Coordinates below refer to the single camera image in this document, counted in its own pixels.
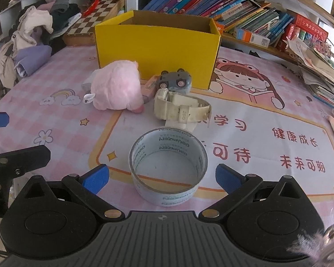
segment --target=toy car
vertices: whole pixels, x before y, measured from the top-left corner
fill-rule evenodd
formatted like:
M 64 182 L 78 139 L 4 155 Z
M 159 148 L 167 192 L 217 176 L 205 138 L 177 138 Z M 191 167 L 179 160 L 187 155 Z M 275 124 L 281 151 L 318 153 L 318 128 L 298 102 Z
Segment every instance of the toy car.
M 157 82 L 157 88 L 167 88 L 169 91 L 175 91 L 181 94 L 188 94 L 191 91 L 191 76 L 183 68 L 177 72 L 161 72 Z

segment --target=beige garment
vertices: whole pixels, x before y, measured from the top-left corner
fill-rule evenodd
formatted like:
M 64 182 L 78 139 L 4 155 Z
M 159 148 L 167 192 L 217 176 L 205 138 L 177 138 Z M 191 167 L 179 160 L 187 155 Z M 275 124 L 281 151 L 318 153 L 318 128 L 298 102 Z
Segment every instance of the beige garment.
M 36 40 L 31 37 L 35 27 L 43 26 L 49 34 L 53 32 L 52 16 L 48 11 L 37 10 L 35 6 L 29 7 L 19 21 L 20 24 L 11 37 L 13 57 L 17 55 L 18 50 L 37 45 Z
M 9 89 L 13 88 L 16 80 L 15 64 L 11 52 L 8 51 L 12 45 L 13 42 L 9 41 L 0 49 L 0 80 L 2 85 Z

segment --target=yellow box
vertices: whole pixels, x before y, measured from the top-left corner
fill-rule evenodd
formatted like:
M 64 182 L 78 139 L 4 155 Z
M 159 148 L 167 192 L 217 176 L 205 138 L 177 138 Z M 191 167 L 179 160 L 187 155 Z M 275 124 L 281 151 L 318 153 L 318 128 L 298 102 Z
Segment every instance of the yellow box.
M 146 80 L 183 68 L 193 87 L 208 89 L 221 38 L 213 19 L 129 11 L 94 28 L 101 68 L 116 60 L 137 61 Z

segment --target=plush toy foot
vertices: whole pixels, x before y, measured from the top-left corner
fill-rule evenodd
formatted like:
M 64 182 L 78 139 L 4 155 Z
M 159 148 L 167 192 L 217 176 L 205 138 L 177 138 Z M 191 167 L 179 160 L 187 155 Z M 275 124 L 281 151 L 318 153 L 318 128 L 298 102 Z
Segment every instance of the plush toy foot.
M 142 113 L 144 111 L 143 105 L 141 105 L 138 109 L 131 110 L 133 113 Z

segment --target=gray ribbed panel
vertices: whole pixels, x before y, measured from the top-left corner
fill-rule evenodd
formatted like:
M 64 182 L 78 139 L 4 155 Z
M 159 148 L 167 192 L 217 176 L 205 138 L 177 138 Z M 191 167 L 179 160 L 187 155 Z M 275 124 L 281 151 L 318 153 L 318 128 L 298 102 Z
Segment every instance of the gray ribbed panel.
M 311 267 L 307 259 L 272 263 L 237 249 L 218 224 L 188 212 L 132 212 L 105 224 L 95 240 L 64 258 L 35 261 L 10 256 L 0 267 Z

